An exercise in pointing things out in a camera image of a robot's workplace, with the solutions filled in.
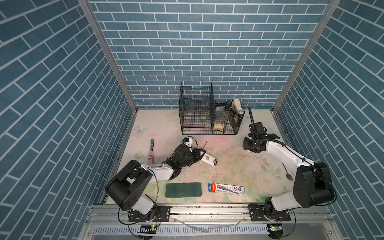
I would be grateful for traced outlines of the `white remote control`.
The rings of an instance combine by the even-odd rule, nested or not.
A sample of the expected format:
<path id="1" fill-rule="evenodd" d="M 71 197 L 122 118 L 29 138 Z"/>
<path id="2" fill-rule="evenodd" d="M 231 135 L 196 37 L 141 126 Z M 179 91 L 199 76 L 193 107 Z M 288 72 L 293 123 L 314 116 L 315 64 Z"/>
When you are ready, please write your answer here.
<path id="1" fill-rule="evenodd" d="M 212 167 L 217 166 L 217 159 L 215 157 L 209 155 L 208 153 L 205 153 L 203 155 L 203 157 L 201 158 L 201 161 L 212 166 Z"/>

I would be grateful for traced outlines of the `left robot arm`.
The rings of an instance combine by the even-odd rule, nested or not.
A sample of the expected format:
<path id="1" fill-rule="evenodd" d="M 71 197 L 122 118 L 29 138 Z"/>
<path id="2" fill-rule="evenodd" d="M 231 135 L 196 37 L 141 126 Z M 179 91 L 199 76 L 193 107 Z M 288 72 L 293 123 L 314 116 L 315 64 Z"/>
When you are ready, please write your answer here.
<path id="1" fill-rule="evenodd" d="M 156 202 L 144 194 L 147 185 L 176 178 L 183 168 L 197 163 L 205 154 L 203 149 L 180 144 L 161 164 L 143 165 L 131 160 L 106 184 L 105 191 L 121 210 L 148 215 Z"/>

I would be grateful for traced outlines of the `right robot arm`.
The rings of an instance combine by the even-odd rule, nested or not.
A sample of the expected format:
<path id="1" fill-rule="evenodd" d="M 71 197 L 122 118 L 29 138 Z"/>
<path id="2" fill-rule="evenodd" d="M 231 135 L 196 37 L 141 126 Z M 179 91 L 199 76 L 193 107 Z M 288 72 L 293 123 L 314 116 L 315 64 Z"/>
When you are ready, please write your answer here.
<path id="1" fill-rule="evenodd" d="M 267 152 L 275 156 L 294 175 L 294 186 L 289 192 L 270 197 L 267 206 L 275 211 L 285 211 L 312 206 L 325 206 L 337 199 L 330 168 L 325 163 L 315 163 L 302 156 L 275 134 L 268 134 L 261 122 L 249 125 L 250 133 L 244 138 L 243 149 L 253 153 Z"/>

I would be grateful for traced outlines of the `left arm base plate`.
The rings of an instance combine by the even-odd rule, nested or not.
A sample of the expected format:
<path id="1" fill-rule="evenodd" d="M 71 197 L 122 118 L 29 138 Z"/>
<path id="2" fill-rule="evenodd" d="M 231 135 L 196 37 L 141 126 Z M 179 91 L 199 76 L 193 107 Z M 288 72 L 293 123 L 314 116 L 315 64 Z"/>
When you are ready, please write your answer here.
<path id="1" fill-rule="evenodd" d="M 129 223 L 141 222 L 169 222 L 171 206 L 155 205 L 147 214 L 131 209 Z"/>

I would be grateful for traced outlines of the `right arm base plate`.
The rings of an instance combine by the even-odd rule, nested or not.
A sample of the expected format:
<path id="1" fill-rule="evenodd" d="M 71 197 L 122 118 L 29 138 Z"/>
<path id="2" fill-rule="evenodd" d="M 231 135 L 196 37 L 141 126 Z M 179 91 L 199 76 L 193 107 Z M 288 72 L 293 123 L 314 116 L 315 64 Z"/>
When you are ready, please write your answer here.
<path id="1" fill-rule="evenodd" d="M 267 203 L 267 205 L 261 206 L 259 204 L 249 204 L 248 206 L 250 218 L 252 222 L 262 221 L 291 221 L 291 216 L 288 210 L 276 211 L 273 206 Z"/>

